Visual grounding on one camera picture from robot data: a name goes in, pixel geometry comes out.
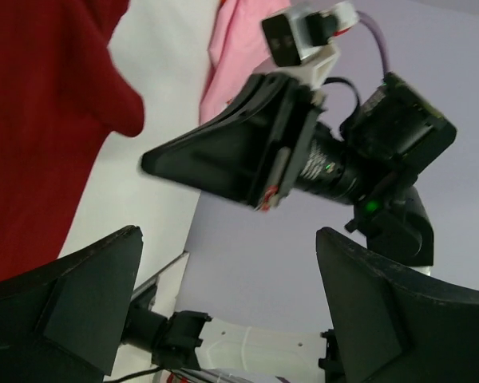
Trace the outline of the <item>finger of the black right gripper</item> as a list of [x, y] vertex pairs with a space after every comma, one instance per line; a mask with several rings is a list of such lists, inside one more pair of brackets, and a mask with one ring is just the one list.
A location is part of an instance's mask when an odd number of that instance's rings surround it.
[[217, 117], [141, 157], [164, 180], [258, 207], [291, 111], [291, 79], [255, 74]]

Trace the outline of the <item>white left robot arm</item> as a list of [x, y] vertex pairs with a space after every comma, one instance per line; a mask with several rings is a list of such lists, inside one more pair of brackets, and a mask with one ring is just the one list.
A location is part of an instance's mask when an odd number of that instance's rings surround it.
[[102, 382], [120, 344], [171, 371], [236, 369], [293, 382], [479, 382], [479, 291], [412, 270], [325, 227], [316, 255], [333, 327], [283, 333], [143, 307], [127, 226], [0, 282], [0, 382]]

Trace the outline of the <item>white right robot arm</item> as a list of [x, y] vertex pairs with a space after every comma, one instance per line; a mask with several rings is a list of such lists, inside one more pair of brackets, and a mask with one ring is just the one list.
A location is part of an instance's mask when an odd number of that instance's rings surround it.
[[285, 73], [254, 74], [219, 116], [146, 152], [141, 171], [258, 211], [294, 189], [350, 205], [345, 228], [371, 251], [432, 266], [433, 228], [414, 185], [456, 128], [394, 73], [357, 102], [339, 136], [314, 95]]

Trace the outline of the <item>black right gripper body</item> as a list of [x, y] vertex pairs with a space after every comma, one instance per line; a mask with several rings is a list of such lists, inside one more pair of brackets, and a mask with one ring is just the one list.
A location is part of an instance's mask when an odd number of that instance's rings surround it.
[[317, 94], [301, 85], [285, 97], [291, 113], [282, 140], [267, 143], [262, 172], [247, 200], [249, 206], [266, 211], [293, 188], [345, 205], [362, 196], [364, 166], [345, 140], [334, 138], [330, 128], [319, 122], [321, 104], [312, 103]]

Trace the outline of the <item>dark red t shirt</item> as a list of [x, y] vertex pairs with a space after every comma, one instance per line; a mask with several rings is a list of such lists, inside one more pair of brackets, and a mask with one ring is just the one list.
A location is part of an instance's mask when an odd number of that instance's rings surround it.
[[108, 45], [126, 1], [0, 1], [0, 281], [55, 260], [107, 136], [140, 95]]

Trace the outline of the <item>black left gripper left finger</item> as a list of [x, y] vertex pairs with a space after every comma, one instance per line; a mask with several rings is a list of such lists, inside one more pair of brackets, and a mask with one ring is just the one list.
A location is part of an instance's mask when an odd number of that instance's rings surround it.
[[127, 226], [0, 282], [0, 382], [101, 382], [111, 374], [143, 249]]

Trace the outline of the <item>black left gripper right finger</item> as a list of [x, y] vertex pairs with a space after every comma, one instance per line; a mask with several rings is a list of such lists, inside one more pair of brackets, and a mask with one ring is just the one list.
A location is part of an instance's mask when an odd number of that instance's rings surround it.
[[332, 328], [329, 382], [479, 382], [479, 291], [384, 258], [337, 231], [316, 235]]

